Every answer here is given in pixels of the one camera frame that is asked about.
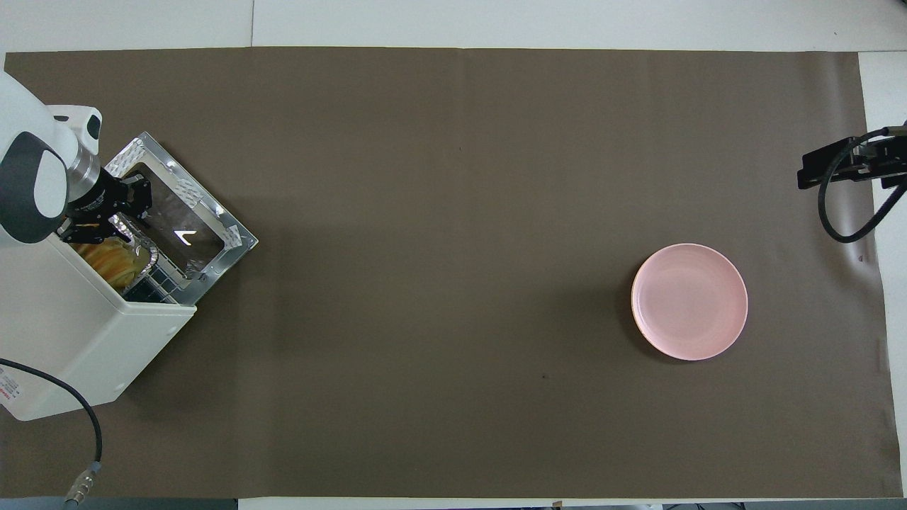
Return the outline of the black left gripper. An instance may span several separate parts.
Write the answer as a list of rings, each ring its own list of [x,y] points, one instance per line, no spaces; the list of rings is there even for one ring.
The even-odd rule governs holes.
[[[111,238],[128,243],[132,238],[110,217],[128,212],[136,220],[146,220],[150,207],[152,189],[145,177],[130,177],[126,184],[103,170],[87,193],[68,202],[60,232],[67,234],[69,244],[101,244]]]

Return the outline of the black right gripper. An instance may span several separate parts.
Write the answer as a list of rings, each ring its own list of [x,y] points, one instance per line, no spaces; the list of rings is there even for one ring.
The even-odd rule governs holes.
[[[896,188],[906,181],[906,136],[880,135],[859,142],[847,137],[833,143],[827,161],[823,149],[804,154],[797,171],[797,187],[806,190],[817,186],[830,174],[829,181],[881,180],[881,188]]]

